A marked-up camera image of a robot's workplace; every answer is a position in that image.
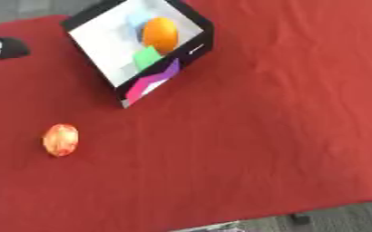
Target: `green cube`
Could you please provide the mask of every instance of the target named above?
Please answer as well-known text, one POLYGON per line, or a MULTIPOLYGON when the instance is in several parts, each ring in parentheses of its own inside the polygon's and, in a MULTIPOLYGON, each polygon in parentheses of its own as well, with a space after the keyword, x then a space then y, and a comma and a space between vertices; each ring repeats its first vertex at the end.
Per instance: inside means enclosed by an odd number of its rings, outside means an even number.
POLYGON ((155 50, 153 46, 149 46, 140 50, 133 56, 133 60, 139 71, 142 71, 153 65, 161 59, 161 55, 155 50))

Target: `red tablecloth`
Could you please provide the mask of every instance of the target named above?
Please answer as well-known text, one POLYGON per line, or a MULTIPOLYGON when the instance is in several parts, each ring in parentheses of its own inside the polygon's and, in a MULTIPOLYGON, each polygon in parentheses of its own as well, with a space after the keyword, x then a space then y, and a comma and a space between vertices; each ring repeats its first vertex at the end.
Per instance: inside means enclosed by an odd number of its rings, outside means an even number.
POLYGON ((215 51, 122 110, 62 16, 0 24, 0 232, 167 231, 372 200, 372 0, 190 0, 215 51), (41 136, 80 131, 53 159, 41 136))

